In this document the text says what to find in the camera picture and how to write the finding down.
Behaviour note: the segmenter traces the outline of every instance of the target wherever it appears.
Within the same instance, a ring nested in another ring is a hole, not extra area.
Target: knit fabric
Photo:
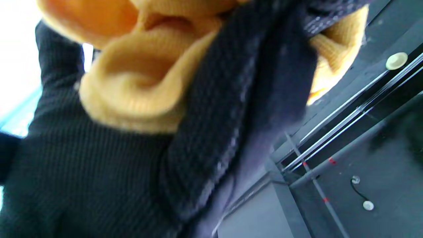
[[[174,136],[92,122],[73,89],[81,46],[40,23],[43,94],[5,183],[0,236],[210,237],[278,132],[304,113],[317,62],[304,10],[257,1],[237,11]]]
[[[342,78],[364,35],[368,1],[332,2],[309,1],[301,19],[319,52],[309,104]],[[224,23],[222,14],[242,8],[235,0],[38,0],[38,5],[58,32],[103,50],[80,87],[90,117],[142,133],[177,131],[187,88]]]

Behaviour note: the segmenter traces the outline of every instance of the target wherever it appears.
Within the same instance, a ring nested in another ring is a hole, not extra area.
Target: yellow knit sweater
[[[96,122],[141,133],[173,133],[185,93],[224,24],[245,0],[37,0],[44,20],[71,40],[102,50],[80,99]],[[368,7],[310,40],[318,53],[308,103],[327,93],[360,49]]]

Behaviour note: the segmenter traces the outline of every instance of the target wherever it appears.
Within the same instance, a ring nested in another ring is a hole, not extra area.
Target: sweater sleeve
[[[43,89],[72,87],[84,74],[84,52],[40,21],[35,29]]]
[[[0,132],[0,185],[4,185],[11,169],[20,139]]]

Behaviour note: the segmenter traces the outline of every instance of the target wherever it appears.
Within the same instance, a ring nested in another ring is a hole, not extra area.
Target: metal frame
[[[384,118],[382,121],[377,123],[375,126],[370,128],[368,131],[364,132],[362,135],[357,137],[355,140],[353,140],[351,143],[337,151],[334,155],[332,155],[327,160],[320,163],[316,168],[312,170],[308,170],[305,175],[303,175],[301,178],[293,182],[289,187],[294,189],[298,188],[299,186],[305,184],[306,182],[310,180],[314,180],[314,178],[322,173],[324,173],[326,170],[330,169],[332,166],[336,165],[336,163],[344,158],[344,154],[348,153],[352,149],[355,148],[356,145],[360,144],[362,141],[374,136],[375,133],[377,133],[380,129],[382,129],[386,122],[391,120],[392,118],[400,115],[405,110],[407,110],[410,105],[413,105],[417,100],[420,100],[423,97],[423,91],[420,92],[418,95],[414,96],[412,99],[410,99],[408,102],[406,102],[404,105],[402,105],[400,108],[395,110],[393,113],[391,113],[389,116]]]
[[[391,79],[386,85],[384,85],[376,94],[374,94],[370,99],[368,99],[365,103],[363,103],[360,107],[358,107],[357,109],[355,109],[351,114],[349,114],[346,118],[344,118],[339,124],[337,124],[333,129],[331,129],[328,133],[326,133],[323,137],[321,137],[316,143],[314,143],[310,148],[308,148],[307,150],[305,150],[302,154],[300,154],[294,161],[292,161],[289,165],[287,165],[286,167],[284,167],[282,169],[282,172],[286,172],[287,170],[290,171],[294,171],[297,168],[299,168],[301,166],[300,162],[301,160],[308,160],[308,158],[306,159],[306,157],[308,155],[310,155],[315,149],[319,148],[319,146],[321,146],[328,138],[332,137],[333,135],[335,135],[339,130],[341,130],[341,128],[343,128],[344,126],[346,126],[348,123],[350,123],[348,125],[351,126],[352,124],[354,124],[358,119],[354,118],[359,115],[361,113],[361,115],[359,117],[364,116],[364,114],[368,113],[372,108],[368,109],[365,111],[365,109],[371,104],[373,103],[376,99],[378,99],[381,95],[383,95],[387,90],[389,90],[390,88],[392,88],[396,83],[398,83],[398,81],[400,79],[402,79],[404,76],[406,76],[411,70],[413,70],[419,63],[421,63],[423,61],[423,53],[421,53],[415,60],[413,60],[413,62],[411,62],[410,64],[408,64],[403,70],[401,70],[393,79]],[[379,80],[381,77],[383,77],[386,74],[386,72],[384,72],[382,75],[380,75],[378,78],[376,78],[377,80]],[[334,138],[336,138],[337,136],[339,136],[344,130],[341,130],[341,132],[339,132],[338,134],[335,135]],[[328,145],[329,142],[325,143],[322,147],[320,147],[318,149],[318,151],[320,151],[322,148],[324,148],[326,145]]]

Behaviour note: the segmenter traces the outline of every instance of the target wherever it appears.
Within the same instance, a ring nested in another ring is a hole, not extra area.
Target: dark surface
[[[423,52],[423,47],[416,50],[419,52]],[[368,116],[308,164],[313,167],[327,159],[423,91],[421,67],[423,64],[411,72],[416,72],[414,77],[374,104]],[[386,121],[380,131],[349,149],[336,166],[317,179],[352,238],[419,238],[423,234],[423,95],[417,97],[404,113]],[[363,209],[364,200],[349,184],[353,175],[361,178],[357,189],[375,204],[374,211]],[[293,193],[314,237],[341,237],[311,182]]]

